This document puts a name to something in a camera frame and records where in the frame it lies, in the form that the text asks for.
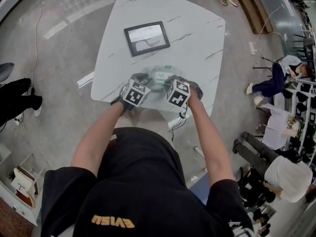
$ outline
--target marble table top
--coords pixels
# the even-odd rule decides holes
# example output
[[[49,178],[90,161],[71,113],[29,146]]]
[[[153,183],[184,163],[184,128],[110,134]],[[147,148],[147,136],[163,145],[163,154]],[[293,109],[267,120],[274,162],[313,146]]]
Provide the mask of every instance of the marble table top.
[[[162,21],[170,47],[132,57],[124,29]],[[117,0],[100,45],[91,97],[111,102],[134,73],[145,67],[172,65],[204,92],[209,115],[221,69],[225,21],[186,0]],[[179,112],[164,100],[165,93],[150,93],[141,107]]]

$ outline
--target man in black t-shirt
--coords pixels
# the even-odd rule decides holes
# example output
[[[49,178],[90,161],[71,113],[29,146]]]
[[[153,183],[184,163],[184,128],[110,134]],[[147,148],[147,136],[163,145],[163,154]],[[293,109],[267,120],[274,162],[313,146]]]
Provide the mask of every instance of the man in black t-shirt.
[[[71,167],[46,173],[41,236],[64,236],[70,226],[75,237],[232,237],[230,225],[252,232],[229,154],[193,87],[189,107],[210,178],[206,206],[187,189],[166,139],[143,128],[114,129],[127,109],[118,99],[86,132]]]

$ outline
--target gray floor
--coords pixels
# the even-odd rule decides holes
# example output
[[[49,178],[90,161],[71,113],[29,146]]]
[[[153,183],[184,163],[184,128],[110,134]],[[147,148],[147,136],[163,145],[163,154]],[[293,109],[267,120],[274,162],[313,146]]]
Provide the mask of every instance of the gray floor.
[[[239,133],[244,130],[253,132],[255,125],[265,119],[261,112],[255,110],[253,96],[245,96],[244,89],[250,81],[260,82],[269,73],[252,69],[253,65],[264,63],[258,55],[252,57],[250,54],[249,42],[254,41],[256,35],[252,34],[241,7],[224,7],[219,0],[189,1],[226,20],[222,68],[211,118],[231,151],[233,140]],[[0,26],[0,63],[14,62],[16,65],[7,81],[32,78],[37,55],[36,26],[42,9],[38,24],[39,54],[34,84],[36,93],[44,97],[44,109],[39,118],[34,118],[32,110],[25,111],[24,123],[32,144],[57,157],[65,165],[70,165],[83,134],[109,106],[91,99],[91,84],[78,89],[77,81],[94,71],[113,2],[23,0]],[[87,6],[93,9],[90,12],[82,10]],[[78,19],[71,23],[67,19],[70,15],[76,15]],[[60,29],[62,21],[66,25]],[[265,48],[267,58],[277,59],[283,55],[281,41],[276,35],[259,38],[258,44]],[[22,125],[15,128],[16,125],[10,121],[0,135],[0,141],[10,150],[14,146],[17,163],[33,152],[40,161],[48,161],[49,167],[60,166],[55,159],[40,154],[32,147]],[[193,151],[193,146],[199,143],[192,119],[176,132],[174,143],[182,160],[186,180],[199,177],[205,165]],[[232,161],[235,171],[245,163],[233,154]]]

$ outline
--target white cube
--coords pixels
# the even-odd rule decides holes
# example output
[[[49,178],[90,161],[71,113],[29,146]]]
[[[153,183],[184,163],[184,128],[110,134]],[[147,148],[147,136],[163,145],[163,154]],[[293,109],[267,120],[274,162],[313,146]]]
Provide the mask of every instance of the white cube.
[[[123,100],[138,107],[141,105],[150,91],[151,89],[130,79],[125,86]]]
[[[166,99],[170,104],[185,107],[190,95],[190,85],[187,82],[174,80],[167,92]]]

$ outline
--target black frame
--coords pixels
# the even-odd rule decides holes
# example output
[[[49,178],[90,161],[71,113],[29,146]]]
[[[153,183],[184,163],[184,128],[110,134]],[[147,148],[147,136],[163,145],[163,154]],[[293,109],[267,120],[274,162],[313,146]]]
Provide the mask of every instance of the black frame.
[[[132,47],[132,43],[130,41],[128,32],[132,31],[132,30],[135,30],[135,29],[139,29],[139,28],[143,28],[143,27],[147,27],[147,26],[154,26],[154,25],[160,25],[160,28],[161,28],[161,31],[162,31],[162,35],[163,35],[163,38],[164,38],[164,41],[166,42],[166,44],[165,45],[154,46],[154,47],[151,47],[151,48],[148,48],[148,49],[144,49],[144,50],[141,50],[141,51],[136,51]],[[127,39],[127,42],[128,42],[128,46],[129,46],[129,49],[130,49],[130,52],[131,52],[132,56],[137,56],[137,55],[140,55],[140,54],[149,53],[149,52],[153,52],[153,51],[156,51],[156,50],[160,50],[160,49],[164,49],[164,48],[170,47],[170,43],[169,43],[169,40],[168,40],[168,37],[167,37],[167,34],[166,34],[165,29],[164,29],[162,21],[126,28],[126,29],[124,29],[124,32],[125,32],[126,39]]]

